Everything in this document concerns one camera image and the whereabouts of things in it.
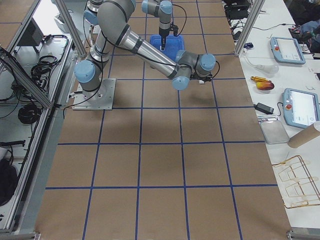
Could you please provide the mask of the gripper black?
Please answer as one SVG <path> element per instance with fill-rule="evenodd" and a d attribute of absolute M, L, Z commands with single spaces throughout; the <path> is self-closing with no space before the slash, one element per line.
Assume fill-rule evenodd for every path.
<path fill-rule="evenodd" d="M 167 40 L 167 36 L 170 34 L 170 29 L 166 28 L 159 28 L 159 35 L 161 36 L 161 50 L 165 50 L 166 49 L 166 40 Z"/>
<path fill-rule="evenodd" d="M 193 73 L 193 74 L 191 74 L 191 79 L 192 80 L 199 80 L 199 81 L 206 83 L 206 82 L 212 81 L 213 75 L 211 73 L 207 74 L 207 75 L 199 75 L 197 73 Z"/>

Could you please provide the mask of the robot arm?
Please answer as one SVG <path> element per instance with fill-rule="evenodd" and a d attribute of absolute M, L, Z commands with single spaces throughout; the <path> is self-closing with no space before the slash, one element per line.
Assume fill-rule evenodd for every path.
<path fill-rule="evenodd" d="M 84 11 L 84 17 L 92 25 L 99 26 L 95 44 L 85 60 L 74 67 L 74 75 L 82 93 L 77 96 L 73 108 L 80 110 L 111 110 L 116 80 L 103 78 L 103 70 L 110 58 L 110 45 L 137 55 L 152 68 L 172 81 L 176 90 L 184 90 L 191 79 L 209 82 L 213 76 L 216 59 L 210 54 L 195 54 L 179 50 L 175 60 L 162 53 L 170 32 L 177 33 L 173 25 L 173 5 L 168 0 L 144 0 L 144 13 L 159 19 L 161 47 L 154 47 L 132 31 L 128 21 L 135 11 L 134 0 L 91 0 Z"/>
<path fill-rule="evenodd" d="M 136 9 L 135 0 L 90 0 L 84 10 L 85 19 L 99 25 L 106 37 L 119 45 L 130 28 L 128 21 Z M 179 27 L 172 22 L 173 4 L 169 0 L 144 0 L 141 10 L 159 19 L 160 49 L 166 48 L 170 32 L 176 37 Z"/>

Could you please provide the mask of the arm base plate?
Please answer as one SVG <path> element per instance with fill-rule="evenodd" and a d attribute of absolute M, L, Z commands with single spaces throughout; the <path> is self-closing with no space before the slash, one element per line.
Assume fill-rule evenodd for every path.
<path fill-rule="evenodd" d="M 95 91 L 83 91 L 79 83 L 77 91 L 81 91 L 81 93 L 75 95 L 72 109 L 75 111 L 111 111 L 113 109 L 116 82 L 115 78 L 104 78 L 96 94 Z"/>

